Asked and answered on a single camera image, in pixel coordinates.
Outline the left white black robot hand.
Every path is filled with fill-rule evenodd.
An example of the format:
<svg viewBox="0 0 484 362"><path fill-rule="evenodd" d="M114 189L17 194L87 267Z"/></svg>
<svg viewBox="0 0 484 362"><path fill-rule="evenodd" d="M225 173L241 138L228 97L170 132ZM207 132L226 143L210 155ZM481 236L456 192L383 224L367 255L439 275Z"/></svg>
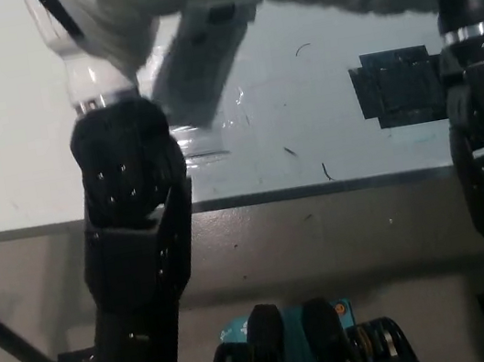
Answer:
<svg viewBox="0 0 484 362"><path fill-rule="evenodd" d="M44 44L65 66L67 93L79 116L138 95L137 83L95 51L60 0L24 0Z"/></svg>

